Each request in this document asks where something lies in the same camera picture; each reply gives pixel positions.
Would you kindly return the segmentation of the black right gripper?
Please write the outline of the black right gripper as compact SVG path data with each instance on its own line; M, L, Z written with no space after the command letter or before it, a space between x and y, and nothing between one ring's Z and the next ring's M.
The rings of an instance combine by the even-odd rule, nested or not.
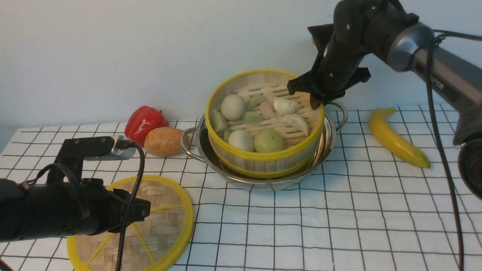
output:
M332 24L308 27L318 55L309 72L288 81L289 95L310 94L311 109L316 110L344 97L354 85L368 82L369 69L359 67L369 54L363 45L367 24L363 10L361 0L341 0L335 6Z

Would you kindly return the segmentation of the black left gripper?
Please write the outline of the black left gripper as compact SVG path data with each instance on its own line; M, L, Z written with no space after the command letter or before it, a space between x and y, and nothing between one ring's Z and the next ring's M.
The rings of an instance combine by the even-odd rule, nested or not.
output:
M133 198L125 189L108 190L98 178L82 179L81 185L90 211L82 220L82 234L122 233L150 215L151 203Z

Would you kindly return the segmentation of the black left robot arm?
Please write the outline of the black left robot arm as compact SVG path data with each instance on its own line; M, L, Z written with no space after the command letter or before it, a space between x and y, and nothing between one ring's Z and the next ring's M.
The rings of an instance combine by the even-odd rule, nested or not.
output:
M127 226L142 222L151 208L149 201L134 198L127 190L108 190L98 178L80 181L86 206L79 204L67 182L24 189L12 180L1 179L0 192L1 242L118 233L119 259L124 255L124 218Z

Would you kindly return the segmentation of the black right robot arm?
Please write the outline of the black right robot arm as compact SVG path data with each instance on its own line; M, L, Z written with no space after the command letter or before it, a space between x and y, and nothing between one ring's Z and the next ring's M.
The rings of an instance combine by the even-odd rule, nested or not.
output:
M407 13L397 0L341 0L332 24L310 26L318 55L310 71L289 80L288 93L310 94L317 109L345 95L371 74L360 62L373 54L396 72L414 72L458 113L453 137L461 145L463 182L481 197L482 71L439 46L447 37L480 41L480 36L435 31Z

